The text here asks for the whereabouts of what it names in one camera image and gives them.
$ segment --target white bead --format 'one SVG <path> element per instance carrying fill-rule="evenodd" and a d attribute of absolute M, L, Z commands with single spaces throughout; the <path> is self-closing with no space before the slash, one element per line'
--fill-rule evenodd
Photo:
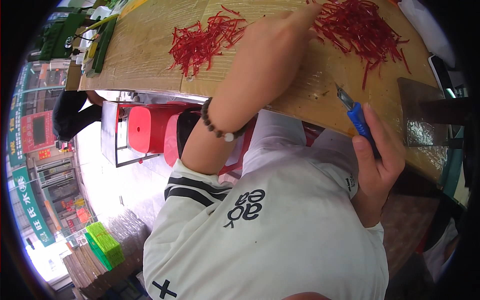
<path fill-rule="evenodd" d="M 224 135 L 224 138 L 225 138 L 225 142 L 231 142 L 233 141 L 233 133 L 231 132 L 228 132 Z"/>

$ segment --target blue knife handle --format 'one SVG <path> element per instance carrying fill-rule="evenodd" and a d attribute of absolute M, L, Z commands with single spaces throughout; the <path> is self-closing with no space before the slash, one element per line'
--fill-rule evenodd
<path fill-rule="evenodd" d="M 378 152 L 377 145 L 373 140 L 372 134 L 370 133 L 370 128 L 365 121 L 365 117 L 363 115 L 363 109 L 361 108 L 361 104 L 359 102 L 355 102 L 353 109 L 347 112 L 347 116 L 352 121 L 353 125 L 357 129 L 360 135 L 363 135 L 367 138 L 372 145 L 373 156 L 375 158 L 381 158 L 380 153 Z"/>

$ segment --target metal table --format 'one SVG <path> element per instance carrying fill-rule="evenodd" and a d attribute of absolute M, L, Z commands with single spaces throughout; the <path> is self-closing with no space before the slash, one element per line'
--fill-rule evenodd
<path fill-rule="evenodd" d="M 108 161 L 116 168 L 133 164 L 139 161 L 157 157 L 160 154 L 143 154 L 131 149 L 128 145 L 127 126 L 122 126 L 122 135 L 119 137 L 119 108 L 132 108 L 135 106 L 144 105 L 137 102 L 126 101 L 104 101 L 102 108 L 102 129 L 100 136 L 100 145 L 102 154 Z M 119 162 L 121 158 L 127 158 L 125 161 Z"/>

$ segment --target green plastic crate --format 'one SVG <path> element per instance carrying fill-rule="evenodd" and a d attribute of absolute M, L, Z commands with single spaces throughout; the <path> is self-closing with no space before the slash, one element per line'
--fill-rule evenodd
<path fill-rule="evenodd" d="M 97 245 L 97 243 L 92 238 L 92 236 L 88 232 L 86 232 L 85 237 L 87 238 L 88 245 L 90 246 L 90 249 L 92 249 L 92 252 L 98 258 L 98 260 L 103 263 L 103 265 L 105 266 L 105 268 L 107 268 L 107 270 L 111 271 L 112 270 L 112 265 L 110 265 L 107 257 L 105 256 L 105 254 L 103 254 L 102 250 Z"/>
<path fill-rule="evenodd" d="M 112 268 L 125 260 L 120 244 L 105 230 L 102 223 L 95 222 L 87 226 L 86 230 L 103 252 Z"/>

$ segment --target white container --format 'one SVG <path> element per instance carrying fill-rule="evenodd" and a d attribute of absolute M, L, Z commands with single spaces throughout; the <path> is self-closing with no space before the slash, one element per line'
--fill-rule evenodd
<path fill-rule="evenodd" d="M 111 13 L 112 13 L 112 10 L 110 8 L 108 8 L 107 6 L 99 6 L 99 7 L 96 8 L 96 10 L 90 16 L 90 19 L 96 20 L 98 18 L 98 16 L 100 16 L 100 20 L 103 20 L 106 17 L 110 16 Z"/>

